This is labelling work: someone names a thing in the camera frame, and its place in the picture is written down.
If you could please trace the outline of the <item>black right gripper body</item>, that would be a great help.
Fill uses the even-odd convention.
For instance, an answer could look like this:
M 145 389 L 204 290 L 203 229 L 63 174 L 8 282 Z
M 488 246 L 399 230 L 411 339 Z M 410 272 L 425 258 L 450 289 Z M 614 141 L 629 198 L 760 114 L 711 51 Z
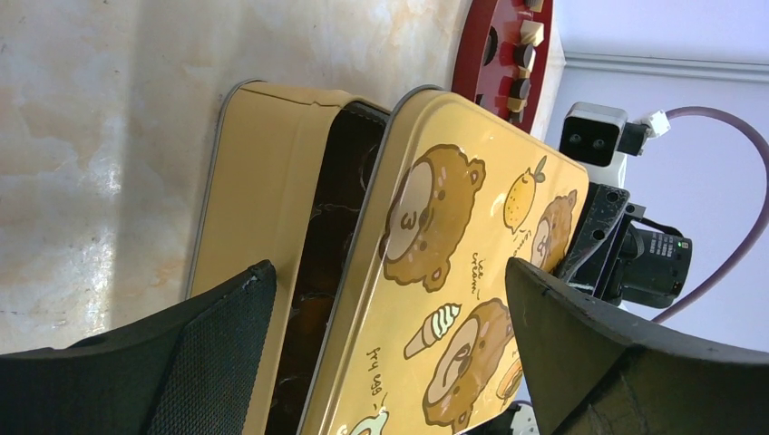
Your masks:
M 604 302 L 628 301 L 663 309 L 680 296 L 693 254 L 693 242 L 674 227 L 644 217 L 645 208 L 628 204 L 598 283 L 576 288 Z

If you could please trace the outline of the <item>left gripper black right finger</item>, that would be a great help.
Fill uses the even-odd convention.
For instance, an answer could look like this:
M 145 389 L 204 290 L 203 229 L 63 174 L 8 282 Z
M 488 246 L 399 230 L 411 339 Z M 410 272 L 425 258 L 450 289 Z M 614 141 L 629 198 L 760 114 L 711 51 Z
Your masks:
M 530 263 L 505 271 L 543 434 L 765 434 L 768 356 L 677 332 Z

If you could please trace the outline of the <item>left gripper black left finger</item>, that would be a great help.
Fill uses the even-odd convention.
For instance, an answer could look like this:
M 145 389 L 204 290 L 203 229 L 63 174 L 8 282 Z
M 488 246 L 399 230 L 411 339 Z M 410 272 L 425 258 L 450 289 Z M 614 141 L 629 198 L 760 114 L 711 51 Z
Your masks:
M 277 294 L 261 261 L 63 349 L 1 358 L 4 434 L 239 434 Z

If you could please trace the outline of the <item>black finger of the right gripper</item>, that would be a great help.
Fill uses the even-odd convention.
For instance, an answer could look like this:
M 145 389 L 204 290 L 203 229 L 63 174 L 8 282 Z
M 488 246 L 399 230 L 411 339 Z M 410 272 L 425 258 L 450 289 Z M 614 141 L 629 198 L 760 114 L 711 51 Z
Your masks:
M 553 273 L 555 277 L 566 283 L 599 282 L 629 197 L 625 189 L 589 183 L 575 235 Z

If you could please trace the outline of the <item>gold box lid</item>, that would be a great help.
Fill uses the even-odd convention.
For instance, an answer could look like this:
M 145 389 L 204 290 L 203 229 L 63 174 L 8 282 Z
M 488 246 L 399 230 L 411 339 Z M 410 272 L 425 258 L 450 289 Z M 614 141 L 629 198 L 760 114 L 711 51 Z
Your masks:
M 518 257 L 550 272 L 585 167 L 462 96 L 393 109 L 327 324 L 301 434 L 462 434 L 500 415 L 521 358 L 505 294 Z

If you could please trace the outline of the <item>red round tray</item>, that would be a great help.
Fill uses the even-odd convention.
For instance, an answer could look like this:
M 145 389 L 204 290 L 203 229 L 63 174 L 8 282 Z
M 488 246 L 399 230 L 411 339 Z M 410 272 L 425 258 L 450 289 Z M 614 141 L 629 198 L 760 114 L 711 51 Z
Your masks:
M 452 91 L 542 138 L 553 9 L 551 1 L 472 1 Z

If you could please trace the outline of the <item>gold chocolate box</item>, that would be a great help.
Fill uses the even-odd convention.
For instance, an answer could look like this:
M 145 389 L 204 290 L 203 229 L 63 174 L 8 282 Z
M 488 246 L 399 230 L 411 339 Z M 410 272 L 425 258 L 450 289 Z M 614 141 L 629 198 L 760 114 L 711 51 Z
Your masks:
M 277 293 L 249 390 L 244 432 L 264 430 L 322 161 L 333 130 L 352 134 L 359 173 L 374 159 L 389 113 L 349 92 L 242 82 L 215 130 L 187 292 L 200 295 L 260 260 Z

